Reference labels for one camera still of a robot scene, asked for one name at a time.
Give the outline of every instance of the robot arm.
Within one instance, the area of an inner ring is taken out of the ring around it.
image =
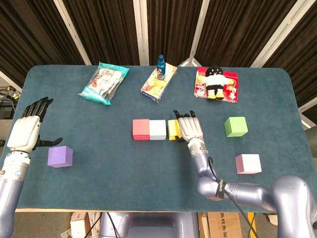
[[[40,140],[41,122],[52,102],[53,99],[45,97],[29,105],[13,126],[7,142],[12,153],[6,156],[0,170],[0,238],[9,238],[13,233],[14,211],[31,162],[29,153],[36,147],[53,146],[62,141],[62,138]]]
[[[313,230],[313,224],[317,221],[317,205],[305,181],[295,175],[283,175],[274,180],[272,193],[268,188],[258,184],[224,182],[221,179],[218,183],[195,113],[174,113],[182,133],[182,137],[177,140],[188,143],[196,172],[200,177],[197,186],[200,195],[214,201],[231,201],[224,194],[225,189],[239,205],[277,213],[278,237],[317,237],[316,231]]]

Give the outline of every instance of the blue bottle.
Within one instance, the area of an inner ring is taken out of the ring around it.
[[[160,55],[158,57],[158,62],[157,62],[157,72],[158,72],[158,79],[159,80],[165,79],[165,70],[166,70],[166,63],[164,60],[164,56]]]

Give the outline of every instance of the white cube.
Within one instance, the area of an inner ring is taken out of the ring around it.
[[[166,139],[165,120],[150,120],[150,140]]]
[[[236,157],[238,174],[256,174],[262,172],[258,154],[242,154]]]

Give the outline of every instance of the table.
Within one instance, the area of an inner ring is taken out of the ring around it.
[[[112,106],[78,93],[96,66],[43,65],[26,78],[14,120],[32,102],[54,98],[41,127],[41,138],[63,137],[74,150],[73,166],[47,166],[48,148],[32,157],[18,210],[237,211],[229,202],[213,202],[196,190],[198,177],[185,143],[134,141],[132,119],[173,119],[173,110],[194,110],[218,176],[227,181],[270,187],[282,174],[305,179],[316,197],[316,170],[301,125],[288,74],[279,68],[224,68],[240,79],[237,104],[195,98],[195,67],[179,67],[156,104],[140,88],[154,66],[129,66]],[[223,123],[245,116],[249,132],[227,138]],[[1,157],[9,150],[6,148]],[[262,173],[238,175],[235,156],[259,154]]]

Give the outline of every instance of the yellow cube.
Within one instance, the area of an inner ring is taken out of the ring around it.
[[[176,140],[175,136],[179,138],[182,137],[182,133],[180,132],[178,120],[168,120],[168,139]]]

